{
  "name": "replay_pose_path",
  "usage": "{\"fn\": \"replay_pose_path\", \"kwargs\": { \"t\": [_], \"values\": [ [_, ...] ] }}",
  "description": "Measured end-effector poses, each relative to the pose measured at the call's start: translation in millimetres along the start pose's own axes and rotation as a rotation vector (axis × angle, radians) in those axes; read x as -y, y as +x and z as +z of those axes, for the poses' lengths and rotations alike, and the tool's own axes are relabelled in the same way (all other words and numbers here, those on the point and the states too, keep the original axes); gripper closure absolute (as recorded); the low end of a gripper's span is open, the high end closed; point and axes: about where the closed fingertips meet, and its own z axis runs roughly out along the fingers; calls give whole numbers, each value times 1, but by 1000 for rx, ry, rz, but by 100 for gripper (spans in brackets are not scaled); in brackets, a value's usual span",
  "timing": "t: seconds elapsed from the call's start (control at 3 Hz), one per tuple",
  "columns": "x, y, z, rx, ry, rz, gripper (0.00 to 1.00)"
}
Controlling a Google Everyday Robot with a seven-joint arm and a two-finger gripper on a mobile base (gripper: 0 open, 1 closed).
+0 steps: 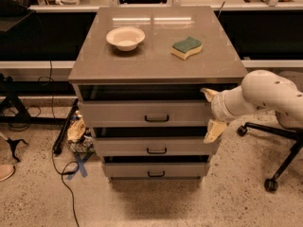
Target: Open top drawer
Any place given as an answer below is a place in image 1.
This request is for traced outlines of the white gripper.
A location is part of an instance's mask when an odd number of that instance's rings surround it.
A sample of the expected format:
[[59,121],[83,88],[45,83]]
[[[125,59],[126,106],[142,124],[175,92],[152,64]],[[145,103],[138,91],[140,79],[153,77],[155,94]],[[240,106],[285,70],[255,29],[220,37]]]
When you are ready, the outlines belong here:
[[241,115],[241,90],[224,90],[218,92],[208,88],[202,88],[201,92],[211,103],[211,111],[216,120],[210,119],[207,124],[207,132],[204,138],[206,144],[213,143],[226,129],[225,122],[231,122]]

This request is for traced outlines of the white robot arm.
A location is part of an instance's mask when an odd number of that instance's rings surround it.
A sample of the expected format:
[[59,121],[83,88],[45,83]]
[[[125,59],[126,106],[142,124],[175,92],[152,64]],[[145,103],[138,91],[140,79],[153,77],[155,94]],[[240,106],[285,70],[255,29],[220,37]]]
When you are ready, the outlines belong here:
[[248,73],[241,85],[221,92],[202,88],[211,104],[213,118],[208,121],[205,143],[213,143],[227,124],[246,114],[275,111],[289,129],[303,127],[303,93],[289,79],[266,70]]

